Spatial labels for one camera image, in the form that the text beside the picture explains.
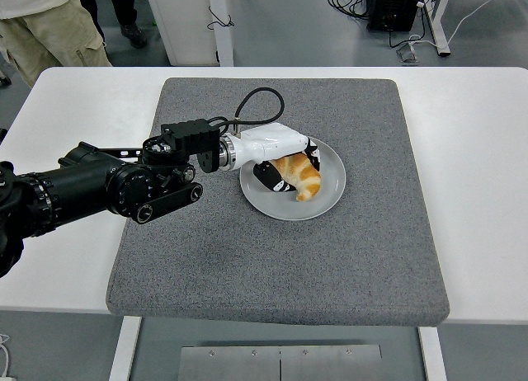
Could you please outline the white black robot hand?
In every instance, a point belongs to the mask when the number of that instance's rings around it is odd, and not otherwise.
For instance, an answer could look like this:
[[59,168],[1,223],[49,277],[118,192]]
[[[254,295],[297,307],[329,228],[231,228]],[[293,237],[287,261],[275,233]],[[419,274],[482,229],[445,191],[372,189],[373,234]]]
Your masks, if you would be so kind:
[[299,200],[309,200],[320,189],[318,146],[280,123],[222,135],[221,169],[236,170],[251,162],[253,175],[270,191],[297,191]]

